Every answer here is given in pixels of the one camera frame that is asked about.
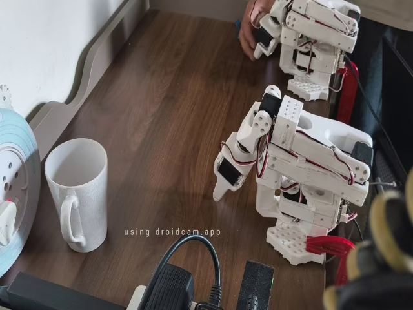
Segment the person's hand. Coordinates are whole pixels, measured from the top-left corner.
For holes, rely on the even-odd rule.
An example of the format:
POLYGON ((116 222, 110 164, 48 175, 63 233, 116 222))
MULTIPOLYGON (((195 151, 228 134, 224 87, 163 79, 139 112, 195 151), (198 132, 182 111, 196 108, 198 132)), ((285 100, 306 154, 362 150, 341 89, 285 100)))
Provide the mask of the person's hand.
POLYGON ((257 43, 254 32, 259 27, 259 21, 270 12, 273 4, 273 0, 249 0, 247 3, 239 31, 239 41, 243 52, 251 61, 256 60, 254 50, 257 43))

